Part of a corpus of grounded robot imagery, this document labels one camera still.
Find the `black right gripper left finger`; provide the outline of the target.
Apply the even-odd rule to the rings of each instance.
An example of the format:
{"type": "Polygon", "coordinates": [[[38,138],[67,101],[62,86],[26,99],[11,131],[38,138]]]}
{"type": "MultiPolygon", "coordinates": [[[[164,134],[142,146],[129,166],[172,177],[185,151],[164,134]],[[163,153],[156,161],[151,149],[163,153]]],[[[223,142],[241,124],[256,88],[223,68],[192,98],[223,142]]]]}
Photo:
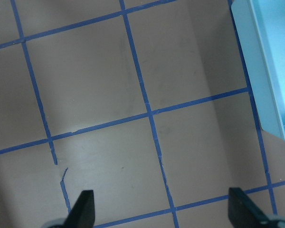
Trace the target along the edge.
{"type": "Polygon", "coordinates": [[[64,228],[93,228],[95,223],[95,199],[93,190],[83,190],[68,217],[64,228]]]}

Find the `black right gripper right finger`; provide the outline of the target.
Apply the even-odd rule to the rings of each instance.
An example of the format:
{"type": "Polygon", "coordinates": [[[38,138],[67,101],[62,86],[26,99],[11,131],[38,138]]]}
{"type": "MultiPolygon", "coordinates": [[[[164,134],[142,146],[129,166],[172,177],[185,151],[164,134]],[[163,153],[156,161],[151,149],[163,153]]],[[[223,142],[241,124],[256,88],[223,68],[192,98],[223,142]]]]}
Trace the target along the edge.
{"type": "Polygon", "coordinates": [[[276,227],[276,223],[241,188],[228,190],[228,219],[234,228],[276,227]]]}

